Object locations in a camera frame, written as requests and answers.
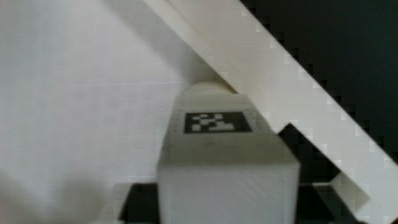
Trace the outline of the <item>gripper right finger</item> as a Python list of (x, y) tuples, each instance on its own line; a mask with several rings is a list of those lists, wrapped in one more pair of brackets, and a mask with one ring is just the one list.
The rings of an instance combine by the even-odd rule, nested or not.
[(355, 218), (328, 185), (298, 187), (295, 224), (368, 224)]

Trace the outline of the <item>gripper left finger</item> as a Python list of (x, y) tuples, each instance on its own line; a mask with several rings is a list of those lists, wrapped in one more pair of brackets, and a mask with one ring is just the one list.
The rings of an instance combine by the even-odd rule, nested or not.
[(160, 224), (154, 183), (122, 183), (113, 186), (96, 224)]

